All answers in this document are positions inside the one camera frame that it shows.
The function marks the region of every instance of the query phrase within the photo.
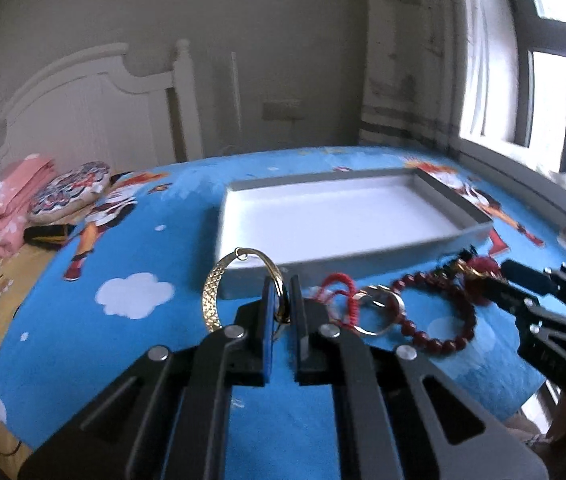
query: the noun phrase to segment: decorative pillow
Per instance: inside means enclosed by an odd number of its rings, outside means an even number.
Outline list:
[[[29,221],[49,224],[94,202],[109,185],[109,166],[88,162],[51,181],[30,202]]]

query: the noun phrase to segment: white tray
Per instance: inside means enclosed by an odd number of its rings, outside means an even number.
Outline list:
[[[266,253],[303,286],[330,272],[354,279],[434,260],[482,243],[492,221],[418,169],[294,175],[234,182],[221,207],[217,260],[236,247]],[[235,260],[226,299],[257,296],[265,266]]]

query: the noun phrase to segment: wall socket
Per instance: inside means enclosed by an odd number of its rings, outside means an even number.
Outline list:
[[[264,121],[298,121],[305,118],[301,99],[265,101],[263,103]]]

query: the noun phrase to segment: jewelry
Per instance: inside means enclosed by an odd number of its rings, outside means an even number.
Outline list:
[[[376,293],[381,293],[386,295],[385,304],[375,299],[375,297],[377,297]],[[368,285],[363,287],[360,291],[358,291],[358,293],[354,295],[354,299],[361,301],[363,298],[371,299],[372,300],[371,303],[374,306],[378,306],[379,308],[389,309],[394,314],[394,317],[390,321],[390,323],[388,323],[388,325],[383,327],[378,332],[370,332],[369,330],[365,330],[364,328],[353,324],[352,328],[357,332],[359,332],[360,334],[369,335],[369,336],[383,335],[385,332],[390,330],[393,327],[393,325],[401,324],[405,319],[405,304],[403,303],[401,296],[399,296],[396,292],[390,290],[386,286]]]
[[[452,303],[457,308],[461,319],[464,321],[461,333],[454,339],[441,341],[431,338],[426,332],[418,331],[416,324],[403,316],[399,322],[401,325],[401,334],[406,337],[412,337],[412,343],[415,346],[424,348],[431,354],[449,355],[457,350],[465,348],[472,339],[474,339],[474,327],[476,327],[476,314],[474,313],[474,305],[466,296],[463,288],[454,283],[454,278],[450,279],[447,274],[441,272],[436,274],[431,272],[417,272],[414,275],[406,274],[404,277],[396,280],[390,290],[400,295],[405,288],[416,286],[419,288],[428,288],[429,290],[438,290],[442,294],[447,294]],[[390,308],[400,315],[400,307],[398,304],[390,304]]]
[[[332,285],[333,283],[343,283],[348,290],[327,290],[327,287]],[[386,304],[381,303],[378,301],[379,294],[387,295]],[[332,274],[328,275],[326,279],[323,280],[319,290],[314,295],[314,300],[319,301],[320,303],[324,303],[328,311],[330,311],[330,302],[336,296],[346,296],[347,297],[347,305],[348,305],[348,314],[344,320],[339,320],[334,312],[330,312],[330,317],[332,318],[333,322],[336,322],[346,328],[351,328],[356,332],[362,335],[368,336],[379,336],[383,335],[385,332],[392,328],[392,325],[405,319],[405,306],[403,305],[403,300],[401,297],[387,287],[383,285],[370,285],[362,288],[357,292],[356,284],[354,280],[351,279],[347,274],[343,274],[342,272],[333,272]],[[400,313],[403,317],[397,316],[395,314],[393,320],[379,332],[371,332],[370,330],[365,330],[363,327],[359,326],[359,302],[364,298],[368,298],[371,300],[371,303],[375,306],[385,308],[388,306],[389,302],[391,301],[393,304],[399,304],[400,306]]]
[[[283,274],[279,268],[268,258],[267,254],[256,249],[237,247],[234,252],[229,253],[218,260],[217,264],[212,268],[212,270],[210,270],[207,278],[205,279],[203,294],[201,297],[201,307],[203,310],[203,321],[205,322],[205,327],[208,332],[214,332],[215,330],[223,328],[221,320],[218,318],[217,293],[218,285],[221,282],[221,278],[223,278],[225,269],[236,259],[242,261],[247,260],[248,254],[254,254],[261,259],[261,261],[265,264],[265,267],[268,269],[269,275],[274,281],[274,287],[276,288],[277,296],[279,297],[279,311],[275,315],[276,320],[281,324],[289,323],[289,318],[284,314]]]

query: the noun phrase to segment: pink blanket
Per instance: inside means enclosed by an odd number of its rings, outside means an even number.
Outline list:
[[[29,155],[0,172],[0,258],[23,245],[29,201],[56,176],[50,158]]]

